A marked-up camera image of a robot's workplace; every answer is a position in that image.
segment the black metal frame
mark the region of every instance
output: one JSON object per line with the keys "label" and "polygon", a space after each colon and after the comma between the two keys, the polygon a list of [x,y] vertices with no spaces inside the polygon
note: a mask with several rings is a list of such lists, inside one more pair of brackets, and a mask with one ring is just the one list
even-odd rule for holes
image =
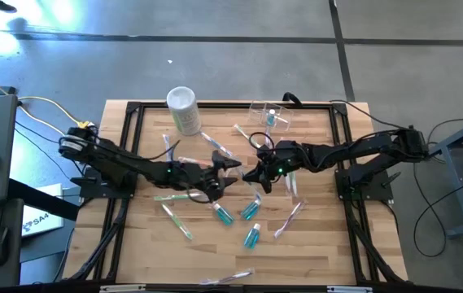
{"label": "black metal frame", "polygon": [[[330,127],[332,129],[333,134],[333,142],[335,145],[340,144],[340,134],[339,134],[339,127],[338,127],[338,115],[340,117],[344,137],[346,142],[352,142],[352,135],[350,130],[350,125],[348,122],[347,116],[347,108],[344,104],[333,104],[333,103],[314,103],[314,104],[304,104],[303,106],[296,105],[293,103],[279,103],[279,105],[289,108],[289,109],[309,109],[309,110],[324,110],[329,113],[330,117]],[[248,109],[251,106],[249,102],[233,102],[233,103],[221,103],[221,102],[201,102],[199,103],[199,108],[242,108]],[[124,124],[120,138],[120,146],[125,147],[128,141],[129,135],[129,128],[130,128],[130,121],[132,119],[132,115],[137,112],[137,123],[135,126],[135,132],[133,135],[133,142],[132,142],[132,152],[137,154],[138,146],[141,138],[141,130],[142,130],[142,122],[144,120],[144,114],[147,108],[167,108],[166,102],[128,102],[126,107],[125,117],[124,117]],[[338,164],[339,169],[345,169],[343,162]],[[115,209],[115,202],[116,199],[109,199],[107,210],[105,213],[105,220],[103,223],[103,230],[102,230],[102,237],[103,235],[110,229],[110,223],[113,216],[113,212]],[[368,217],[365,209],[365,203],[363,200],[357,200],[358,203],[358,211],[360,213],[360,223],[362,230],[366,233],[366,237],[370,240],[370,232],[369,232],[369,222]],[[352,202],[344,200],[343,206],[345,208],[345,213],[347,214],[348,211],[352,212]],[[347,231],[349,235],[349,242],[351,246],[351,254],[352,254],[352,264],[354,267],[354,274],[356,277],[356,283],[367,281],[367,278],[364,276],[363,270],[361,268],[361,259],[360,253],[357,243],[356,234],[353,231],[352,227],[347,224]],[[107,275],[107,279],[110,281],[115,282],[116,275],[117,275],[117,268],[119,265],[119,258],[120,258],[120,250],[122,248],[122,236],[124,233],[124,225],[122,225],[121,229],[118,231],[116,236],[116,242],[114,245],[114,250],[111,258],[111,267]],[[376,269],[376,265],[372,259],[372,257],[367,252],[367,257],[369,258],[369,272],[370,272],[370,280],[371,281],[379,281],[378,278],[378,270]],[[94,279],[100,280],[101,272],[103,271],[103,262],[104,262],[104,253],[102,257],[99,259],[98,263],[96,264],[95,271],[94,271]],[[275,289],[277,291],[277,286],[255,286],[255,291],[259,290],[260,288],[264,288],[264,290],[272,291]],[[186,290],[204,290],[207,289],[206,286],[196,286],[196,285],[175,285],[172,286],[170,284],[147,284],[147,290],[155,289],[159,290],[163,288],[164,290],[171,290],[175,288],[176,290],[181,288],[186,288]],[[233,287],[228,287],[230,291],[235,290]],[[321,291],[326,286],[282,286],[279,287],[281,290],[290,289],[291,291],[294,290],[313,290],[313,291]]]}

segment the gray floor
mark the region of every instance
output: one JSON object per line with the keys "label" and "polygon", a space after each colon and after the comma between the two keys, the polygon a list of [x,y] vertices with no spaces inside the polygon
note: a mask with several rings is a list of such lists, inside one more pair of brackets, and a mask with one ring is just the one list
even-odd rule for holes
{"label": "gray floor", "polygon": [[[0,29],[73,31],[80,33],[334,37],[326,0],[10,0],[19,12],[0,12]],[[463,0],[337,0],[343,35],[348,38],[463,40]],[[437,123],[463,117],[463,46],[346,46],[356,101],[399,125],[414,124],[428,133]],[[0,84],[14,85],[20,95],[53,98],[82,120],[100,121],[107,98],[165,98],[174,86],[187,85],[199,99],[275,99],[291,91],[302,100],[345,98],[336,45],[204,42],[70,42],[17,41],[0,34]],[[28,106],[35,116],[62,130],[72,126],[53,107]],[[56,133],[18,113],[21,123],[57,138]],[[375,124],[376,129],[383,129]],[[463,122],[439,128],[440,140]],[[69,177],[77,172],[59,158],[55,145],[35,138]],[[32,186],[68,179],[24,138],[16,135],[11,176]],[[399,164],[403,174],[392,184],[400,240],[411,281],[463,288],[463,238],[448,240],[444,254],[421,256],[412,240],[414,221],[426,206],[413,184],[412,166]],[[451,190],[444,166],[417,166],[429,199]],[[449,228],[462,224],[455,198],[436,210]],[[432,215],[418,227],[420,247],[433,253],[441,233]],[[45,260],[47,275],[30,273],[41,267],[25,263],[22,281],[48,282],[55,260]]]}

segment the wooden tabletop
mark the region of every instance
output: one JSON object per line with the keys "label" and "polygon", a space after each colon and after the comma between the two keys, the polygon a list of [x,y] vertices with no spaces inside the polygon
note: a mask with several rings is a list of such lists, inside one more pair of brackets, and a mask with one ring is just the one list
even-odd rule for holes
{"label": "wooden tabletop", "polygon": [[[107,101],[100,125],[101,137],[119,142],[127,102]],[[366,103],[356,105],[369,110]],[[370,118],[352,107],[347,108],[353,139],[373,132]],[[238,123],[246,133],[263,131],[262,127],[248,121],[247,109],[200,109],[200,114],[202,130],[237,155],[246,171],[251,170],[257,162],[255,152],[233,127]],[[134,123],[135,119],[129,131],[128,149],[133,141]],[[172,143],[181,139],[175,158],[211,158],[212,146],[199,135],[181,136],[168,109],[146,110],[138,154],[153,156],[164,151],[162,134],[169,134]],[[284,138],[300,143],[332,145],[329,114],[321,110],[295,110],[290,130],[275,130],[272,137],[275,143]],[[129,206],[116,281],[199,283],[206,278],[223,278],[255,268],[254,275],[234,283],[355,284],[345,213],[336,195],[333,173],[334,168],[320,173],[296,171],[299,197],[305,198],[308,204],[279,239],[274,238],[274,231],[282,226],[296,202],[286,196],[284,180],[273,184],[273,192],[263,196],[260,211],[251,221],[240,219],[240,212],[253,200],[251,190],[243,181],[228,187],[219,203],[235,218],[229,227],[224,226],[206,204],[189,200],[172,202],[171,209],[193,234],[192,241],[174,225],[160,203],[153,200],[156,195],[180,193],[155,188],[140,177]],[[65,277],[74,274],[97,245],[106,206],[107,200],[95,199],[80,210],[64,270]],[[368,201],[366,206],[375,247],[395,272],[407,279],[392,215],[379,202]],[[243,240],[255,223],[261,225],[260,240],[254,250],[246,249],[242,245]],[[111,249],[112,244],[105,259],[105,274]],[[365,275],[369,276],[363,249],[360,249],[360,255]]]}

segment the paper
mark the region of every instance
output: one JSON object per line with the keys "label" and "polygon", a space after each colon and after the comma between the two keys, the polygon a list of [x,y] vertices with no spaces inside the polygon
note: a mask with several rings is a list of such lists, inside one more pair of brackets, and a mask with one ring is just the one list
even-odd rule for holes
{"label": "paper", "polygon": [[[63,198],[63,189],[61,187],[61,183],[51,186],[43,186],[36,189],[45,192],[48,195],[58,196],[61,199]],[[21,237],[25,237],[61,228],[63,227],[63,218],[54,216],[51,213],[44,212],[37,208],[24,206],[22,223]]]}

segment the white cylindrical container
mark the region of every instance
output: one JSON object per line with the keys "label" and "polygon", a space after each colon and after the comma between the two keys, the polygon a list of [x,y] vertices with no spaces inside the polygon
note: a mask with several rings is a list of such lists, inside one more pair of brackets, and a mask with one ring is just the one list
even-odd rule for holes
{"label": "white cylindrical container", "polygon": [[169,91],[166,103],[177,129],[182,134],[194,135],[200,131],[199,108],[193,90],[178,86]]}

